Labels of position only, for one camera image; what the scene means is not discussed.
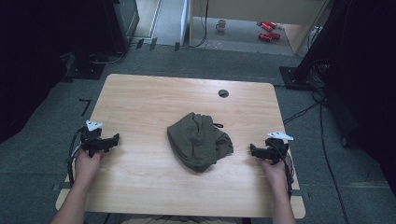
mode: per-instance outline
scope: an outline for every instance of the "gray carpet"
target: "gray carpet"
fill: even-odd
[[[24,129],[0,145],[0,223],[49,223],[56,213],[71,138],[94,109],[106,80],[113,73],[164,77],[193,77],[283,84],[279,66],[297,66],[302,58],[210,49],[157,46],[131,49],[118,63],[109,64],[100,80],[59,83],[36,110]],[[276,88],[283,119],[314,103],[307,91]],[[86,115],[81,116],[90,99]],[[323,124],[330,165],[340,186],[349,223],[395,223],[396,200],[384,182],[379,165],[358,149],[341,146],[342,135],[331,111],[323,108]],[[294,137],[290,146],[306,216],[298,223],[345,223],[341,205],[321,148],[319,107],[286,125]],[[87,214],[102,223],[105,214]],[[271,223],[254,218],[253,224]]]

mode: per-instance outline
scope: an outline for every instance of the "green cloth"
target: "green cloth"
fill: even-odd
[[[190,113],[168,127],[167,133],[173,151],[197,173],[233,153],[230,137],[213,126],[210,116]]]

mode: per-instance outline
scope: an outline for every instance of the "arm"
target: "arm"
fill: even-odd
[[[91,158],[80,150],[76,159],[76,181],[73,188],[67,194],[64,203],[52,220],[52,224],[58,223],[83,223],[85,213],[85,201],[92,181],[99,172],[100,160],[103,154],[96,153]]]
[[[274,213],[273,221],[275,224],[295,223],[294,214],[288,194],[288,182],[285,175],[285,164],[279,162],[275,165],[267,161],[262,161],[262,168],[268,178],[273,192]]]

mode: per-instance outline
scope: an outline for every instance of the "human hand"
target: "human hand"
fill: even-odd
[[[102,151],[96,152],[91,158],[86,151],[80,149],[76,156],[76,181],[75,185],[88,189],[99,173],[100,160],[103,158]]]
[[[285,173],[285,164],[280,161],[277,164],[272,164],[269,161],[260,161],[262,168],[267,176],[268,182],[272,189],[288,190],[288,180]]]

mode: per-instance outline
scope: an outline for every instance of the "table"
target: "table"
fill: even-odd
[[[229,96],[221,98],[219,90]],[[234,153],[197,174],[170,148],[166,128],[190,112],[224,125]],[[212,217],[270,217],[271,191],[249,144],[283,131],[274,87],[267,83],[110,75],[93,110],[102,137],[120,133],[102,159],[86,211]],[[299,189],[295,176],[294,189]],[[56,202],[59,209],[68,189]],[[301,196],[292,196],[297,218]]]
[[[208,18],[284,23],[293,53],[297,53],[315,25],[324,24],[330,14],[331,0],[210,0]],[[206,0],[191,0],[190,46],[193,17],[205,17]]]

